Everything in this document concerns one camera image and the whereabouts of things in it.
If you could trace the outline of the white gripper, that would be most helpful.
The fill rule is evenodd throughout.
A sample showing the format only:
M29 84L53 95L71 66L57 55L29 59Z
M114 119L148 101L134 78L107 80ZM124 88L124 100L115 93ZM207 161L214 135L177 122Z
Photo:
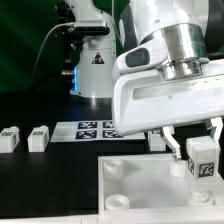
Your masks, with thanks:
M224 59L204 64L201 76L167 81L157 70L168 58L163 39L151 40L132 51L143 53L146 62L130 67L126 52L114 64L112 119L116 132L129 135L163 127L161 138L175 161L182 157L173 126L207 120L210 137L218 141L224 116Z

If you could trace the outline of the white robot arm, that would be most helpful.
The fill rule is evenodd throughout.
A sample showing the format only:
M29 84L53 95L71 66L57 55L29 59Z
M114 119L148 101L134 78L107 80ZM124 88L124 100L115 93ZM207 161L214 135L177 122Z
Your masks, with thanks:
M224 117L223 0L130 0L120 15L112 115L121 135L159 130L181 158L175 127Z

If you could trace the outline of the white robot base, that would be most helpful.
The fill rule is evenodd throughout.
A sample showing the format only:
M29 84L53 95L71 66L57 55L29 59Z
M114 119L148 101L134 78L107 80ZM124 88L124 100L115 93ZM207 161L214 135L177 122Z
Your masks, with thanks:
M97 8L93 0L61 0L56 4L63 40L63 73L72 76L70 95L91 105L110 104L113 92L112 69L116 59L116 34L112 16ZM83 35L74 30L79 21L106 21L107 35Z

